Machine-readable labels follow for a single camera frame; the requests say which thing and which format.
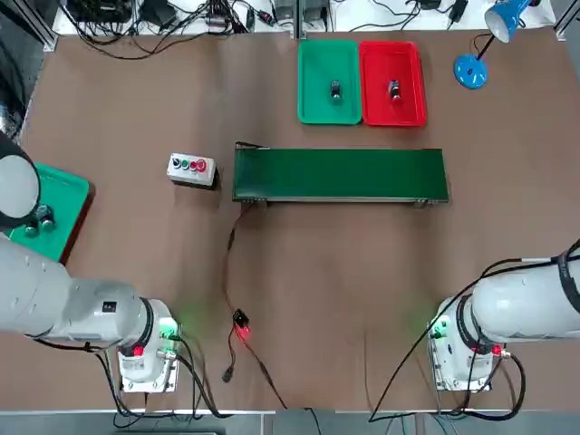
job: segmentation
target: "control box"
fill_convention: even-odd
[[[173,152],[169,156],[167,175],[181,186],[214,189],[217,185],[216,163],[206,157]]]

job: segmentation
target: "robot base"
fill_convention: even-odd
[[[449,303],[443,301],[439,311]],[[442,315],[429,333],[428,353],[437,390],[460,392],[467,389],[473,392],[485,385],[492,370],[492,353],[477,354],[473,363],[471,382],[469,369],[474,352],[461,340],[457,321],[457,302]],[[491,390],[491,383],[482,391]]]
[[[119,355],[122,388],[125,392],[174,392],[178,383],[179,362],[175,359],[179,342],[169,340],[179,336],[179,326],[168,307],[150,299],[153,309],[151,337],[141,355]]]

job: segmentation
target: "green conveyor belt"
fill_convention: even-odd
[[[236,149],[235,201],[448,202],[441,150]]]

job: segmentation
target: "lamp base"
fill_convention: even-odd
[[[488,81],[488,67],[473,54],[462,54],[453,64],[453,73],[459,83],[469,89],[478,89]]]

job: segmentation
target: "red tray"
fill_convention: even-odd
[[[369,125],[421,127],[427,121],[419,50],[414,43],[367,41],[359,46],[362,118]],[[389,83],[399,82],[393,100]]]

